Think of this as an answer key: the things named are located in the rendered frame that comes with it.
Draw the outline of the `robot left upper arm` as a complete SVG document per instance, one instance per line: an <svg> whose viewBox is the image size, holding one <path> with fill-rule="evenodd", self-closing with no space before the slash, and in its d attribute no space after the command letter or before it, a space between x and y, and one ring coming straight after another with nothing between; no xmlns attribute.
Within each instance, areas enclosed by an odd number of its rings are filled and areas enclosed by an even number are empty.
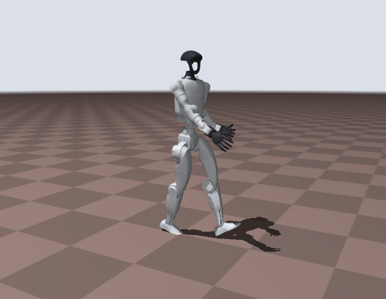
<svg viewBox="0 0 386 299"><path fill-rule="evenodd" d="M204 82L204 83L205 83L205 98L204 98L204 105L205 105L206 101L207 101L207 95L208 95L208 92L210 90L210 84L207 82ZM205 115L207 115L207 110L204 108L202 118L205 117Z"/></svg>

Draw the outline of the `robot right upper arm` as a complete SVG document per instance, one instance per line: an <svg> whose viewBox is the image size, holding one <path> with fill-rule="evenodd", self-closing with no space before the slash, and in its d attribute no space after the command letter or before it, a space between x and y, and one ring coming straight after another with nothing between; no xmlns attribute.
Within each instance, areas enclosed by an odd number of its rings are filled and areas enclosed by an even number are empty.
<svg viewBox="0 0 386 299"><path fill-rule="evenodd" d="M185 107L190 107L193 113L198 112L198 108L195 105L190 105L188 98L184 92L184 85L180 80L175 81L170 87L169 87L171 93L175 96L178 103L182 107L182 109L185 112Z"/></svg>

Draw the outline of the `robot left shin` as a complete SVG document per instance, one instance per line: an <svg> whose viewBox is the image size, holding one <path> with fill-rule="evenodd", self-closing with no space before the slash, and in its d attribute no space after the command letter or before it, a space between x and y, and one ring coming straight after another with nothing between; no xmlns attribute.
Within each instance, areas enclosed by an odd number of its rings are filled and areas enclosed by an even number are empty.
<svg viewBox="0 0 386 299"><path fill-rule="evenodd" d="M213 210L217 225L222 227L224 225L224 215L222 210L222 198L220 194L220 188L217 181L217 187L212 192L207 192L206 194L207 200L209 202L210 208ZM220 228L219 227L219 228Z"/></svg>

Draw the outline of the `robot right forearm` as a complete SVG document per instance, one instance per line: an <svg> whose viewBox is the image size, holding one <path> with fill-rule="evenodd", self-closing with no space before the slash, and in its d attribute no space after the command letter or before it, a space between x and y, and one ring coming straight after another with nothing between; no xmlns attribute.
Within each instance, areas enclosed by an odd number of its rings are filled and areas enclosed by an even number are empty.
<svg viewBox="0 0 386 299"><path fill-rule="evenodd" d="M198 127L200 131L203 131L205 134L209 134L212 130L209 128L209 125L204 122L198 113L193 113L190 107L185 107L185 114L188 119Z"/></svg>

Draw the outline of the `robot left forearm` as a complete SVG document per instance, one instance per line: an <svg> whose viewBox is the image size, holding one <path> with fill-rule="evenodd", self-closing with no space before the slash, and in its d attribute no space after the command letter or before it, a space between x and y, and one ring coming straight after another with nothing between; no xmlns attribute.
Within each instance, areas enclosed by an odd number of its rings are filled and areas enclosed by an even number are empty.
<svg viewBox="0 0 386 299"><path fill-rule="evenodd" d="M218 123L215 123L215 121L211 118L211 116L208 114L208 112L207 112L207 115L205 115L205 117L203 117L203 120L205 123L207 123L209 126L211 126L216 131L220 130L221 126Z"/></svg>

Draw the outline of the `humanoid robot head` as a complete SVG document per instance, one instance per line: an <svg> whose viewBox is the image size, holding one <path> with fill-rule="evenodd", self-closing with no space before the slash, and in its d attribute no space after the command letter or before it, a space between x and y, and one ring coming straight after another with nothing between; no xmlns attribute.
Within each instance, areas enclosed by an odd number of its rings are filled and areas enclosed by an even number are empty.
<svg viewBox="0 0 386 299"><path fill-rule="evenodd" d="M188 78L189 80L197 80L196 78L194 78L194 74L199 73L200 61L202 60L202 56L196 51L189 50L189 51L186 51L182 54L181 60L187 61L187 63L189 64L189 68L190 68L190 71L186 71L184 78L186 78L186 76L190 76L191 78ZM195 71L192 68L192 64L194 62L197 62L197 70L195 70Z"/></svg>

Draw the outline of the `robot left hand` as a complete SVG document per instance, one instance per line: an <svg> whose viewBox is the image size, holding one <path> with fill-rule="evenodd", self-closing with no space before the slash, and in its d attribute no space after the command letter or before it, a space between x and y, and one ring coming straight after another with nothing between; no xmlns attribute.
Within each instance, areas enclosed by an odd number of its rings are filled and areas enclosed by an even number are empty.
<svg viewBox="0 0 386 299"><path fill-rule="evenodd" d="M235 131L235 129L232 129L231 127L233 126L233 124L231 124L230 126L224 126L224 125L221 125L219 124L221 127L220 127L220 130L219 132L226 132L226 133L230 133L230 134L235 134L233 131ZM228 135L224 135L226 138L228 138L229 140L232 140L231 137L233 137L233 135L231 136L228 136Z"/></svg>

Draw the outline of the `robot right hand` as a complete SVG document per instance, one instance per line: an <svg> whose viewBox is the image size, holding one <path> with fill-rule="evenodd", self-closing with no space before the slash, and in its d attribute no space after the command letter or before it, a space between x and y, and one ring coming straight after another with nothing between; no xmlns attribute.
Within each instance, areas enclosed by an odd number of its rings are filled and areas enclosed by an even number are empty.
<svg viewBox="0 0 386 299"><path fill-rule="evenodd" d="M226 152L220 145L219 143L226 149L229 150L228 147L226 147L223 143L225 143L226 145L228 145L229 147L232 147L232 145L228 144L225 140L233 143L233 141L229 140L228 138L224 137L224 135L228 135L228 136L231 136L230 133L226 133L226 132L219 132L219 131L216 131L215 129L213 129L211 126L209 126L209 128L211 128L212 130L209 132L209 134L205 134L207 135L209 138L212 139L212 141L224 152ZM222 143L223 142L223 143Z"/></svg>

